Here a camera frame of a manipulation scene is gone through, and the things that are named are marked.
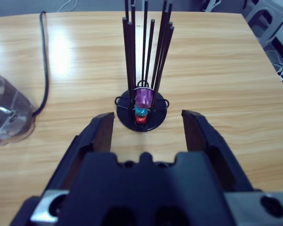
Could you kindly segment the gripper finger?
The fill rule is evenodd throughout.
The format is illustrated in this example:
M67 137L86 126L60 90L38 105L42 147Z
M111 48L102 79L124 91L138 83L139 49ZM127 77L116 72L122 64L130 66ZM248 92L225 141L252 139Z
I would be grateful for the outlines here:
M182 110L187 150L204 152L226 192L252 192L254 188L221 134L198 112Z
M97 115L74 137L46 185L46 190L70 189L86 154L110 152L114 118L113 112Z

